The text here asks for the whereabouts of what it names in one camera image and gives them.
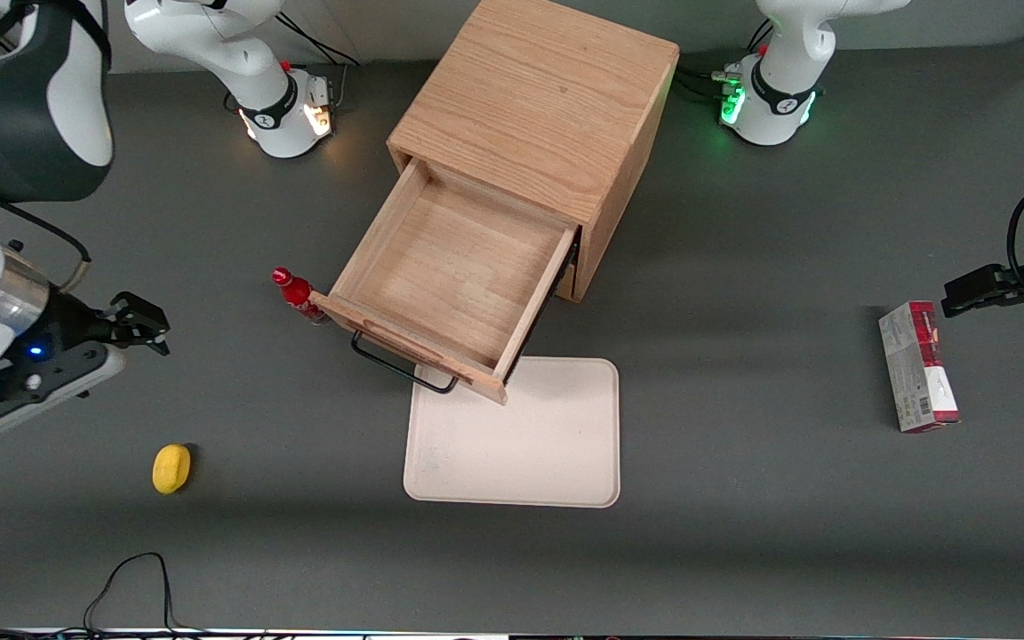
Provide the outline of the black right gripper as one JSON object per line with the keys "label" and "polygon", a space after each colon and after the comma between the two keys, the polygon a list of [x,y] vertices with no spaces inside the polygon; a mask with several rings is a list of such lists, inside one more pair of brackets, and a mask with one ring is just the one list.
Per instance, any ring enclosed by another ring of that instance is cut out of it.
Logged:
{"label": "black right gripper", "polygon": [[116,377],[119,353],[109,344],[111,323],[116,344],[171,354],[165,312],[141,296],[119,292],[103,319],[76,297],[51,291],[41,315],[0,356],[0,404],[52,404]]}

